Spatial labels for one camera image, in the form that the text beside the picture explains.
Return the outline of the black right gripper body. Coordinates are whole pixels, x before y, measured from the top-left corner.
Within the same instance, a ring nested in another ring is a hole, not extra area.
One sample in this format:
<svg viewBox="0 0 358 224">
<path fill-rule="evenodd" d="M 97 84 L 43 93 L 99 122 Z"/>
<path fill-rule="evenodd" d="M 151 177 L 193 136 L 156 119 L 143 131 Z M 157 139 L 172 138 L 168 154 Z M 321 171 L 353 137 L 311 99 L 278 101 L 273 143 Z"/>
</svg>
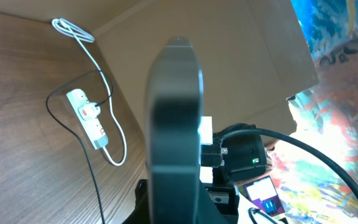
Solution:
<svg viewBox="0 0 358 224">
<path fill-rule="evenodd" d="M 219 144 L 201 146 L 201 166 L 212 168 L 213 179 L 204 187 L 223 216 L 238 216 L 239 191 L 230 180 L 225 167 L 227 149 Z"/>
</svg>

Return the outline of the teal Galaxy smartphone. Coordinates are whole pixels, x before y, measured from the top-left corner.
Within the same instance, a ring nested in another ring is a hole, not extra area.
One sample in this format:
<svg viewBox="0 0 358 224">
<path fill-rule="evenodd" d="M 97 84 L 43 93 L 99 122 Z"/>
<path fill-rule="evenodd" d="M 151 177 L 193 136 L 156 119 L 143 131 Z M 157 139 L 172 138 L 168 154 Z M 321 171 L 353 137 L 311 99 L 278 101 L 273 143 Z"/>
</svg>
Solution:
<svg viewBox="0 0 358 224">
<path fill-rule="evenodd" d="M 203 74 L 188 39 L 170 38 L 155 58 L 145 110 L 152 223 L 225 223 L 200 181 Z"/>
</svg>

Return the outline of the white charger plug adapter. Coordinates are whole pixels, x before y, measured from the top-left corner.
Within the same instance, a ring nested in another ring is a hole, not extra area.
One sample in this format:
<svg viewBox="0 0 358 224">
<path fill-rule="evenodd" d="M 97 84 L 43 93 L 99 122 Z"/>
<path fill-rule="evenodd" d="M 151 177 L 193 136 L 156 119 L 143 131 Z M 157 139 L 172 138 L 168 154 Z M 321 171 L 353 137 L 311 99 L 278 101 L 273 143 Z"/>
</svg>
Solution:
<svg viewBox="0 0 358 224">
<path fill-rule="evenodd" d="M 85 103 L 78 108 L 80 117 L 84 121 L 96 119 L 100 113 L 101 109 L 97 103 Z"/>
</svg>

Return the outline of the small dark display device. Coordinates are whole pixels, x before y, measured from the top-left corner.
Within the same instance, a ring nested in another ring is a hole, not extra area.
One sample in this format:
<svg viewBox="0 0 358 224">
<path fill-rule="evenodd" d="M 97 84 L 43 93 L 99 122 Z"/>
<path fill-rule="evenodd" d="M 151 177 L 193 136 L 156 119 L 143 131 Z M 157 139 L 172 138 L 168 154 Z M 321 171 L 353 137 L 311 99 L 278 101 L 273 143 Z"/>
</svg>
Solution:
<svg viewBox="0 0 358 224">
<path fill-rule="evenodd" d="M 247 194 L 246 197 L 268 215 L 274 217 L 285 213 L 284 206 L 270 176 L 245 184 L 244 190 Z"/>
</svg>

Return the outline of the colourful painted backdrop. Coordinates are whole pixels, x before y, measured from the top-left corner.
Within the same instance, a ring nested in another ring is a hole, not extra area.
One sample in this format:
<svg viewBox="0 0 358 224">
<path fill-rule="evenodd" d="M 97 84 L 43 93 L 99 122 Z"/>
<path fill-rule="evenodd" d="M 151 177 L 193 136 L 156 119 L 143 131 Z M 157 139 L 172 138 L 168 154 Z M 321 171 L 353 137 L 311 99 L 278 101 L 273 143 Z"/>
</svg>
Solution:
<svg viewBox="0 0 358 224">
<path fill-rule="evenodd" d="M 293 1 L 319 82 L 290 100 L 294 138 L 358 183 L 358 0 Z M 290 223 L 358 223 L 358 201 L 328 166 L 279 142 L 271 177 Z"/>
</svg>

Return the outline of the white power strip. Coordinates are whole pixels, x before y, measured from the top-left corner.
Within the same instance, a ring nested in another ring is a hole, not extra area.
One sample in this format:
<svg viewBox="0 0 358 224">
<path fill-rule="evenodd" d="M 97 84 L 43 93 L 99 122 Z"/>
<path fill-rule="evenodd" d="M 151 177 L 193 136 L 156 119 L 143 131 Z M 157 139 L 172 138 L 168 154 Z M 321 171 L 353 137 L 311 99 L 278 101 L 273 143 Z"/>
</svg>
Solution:
<svg viewBox="0 0 358 224">
<path fill-rule="evenodd" d="M 94 149 L 106 147 L 108 137 L 98 119 L 100 107 L 95 102 L 90 102 L 85 92 L 79 88 L 69 91 L 66 96 Z"/>
</svg>

